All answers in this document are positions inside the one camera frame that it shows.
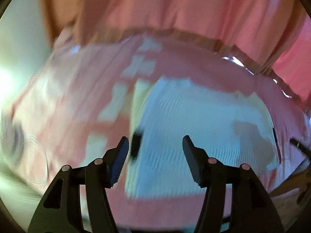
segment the mattress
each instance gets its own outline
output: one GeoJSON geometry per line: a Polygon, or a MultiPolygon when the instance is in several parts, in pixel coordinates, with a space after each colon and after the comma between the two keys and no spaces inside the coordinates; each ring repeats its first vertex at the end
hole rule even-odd
{"type": "MultiPolygon", "coordinates": [[[[41,71],[9,109],[13,123],[25,134],[20,163],[11,169],[41,194],[59,169],[85,166],[122,136],[129,136],[133,86],[137,79],[155,83],[160,76],[190,78],[223,92],[255,92],[267,106],[279,147],[279,166],[259,178],[268,192],[286,180],[305,159],[289,143],[296,137],[310,145],[310,127],[303,111],[271,79],[252,75],[243,67],[208,50],[177,40],[137,35],[118,44],[71,41],[65,29],[41,71]]],[[[107,190],[119,226],[176,229],[195,225],[204,195],[176,199],[134,201],[124,192],[126,166],[119,183],[107,190]]],[[[229,194],[225,215],[230,214],[229,194]]],[[[87,216],[85,190],[82,212],[87,216]]]]}

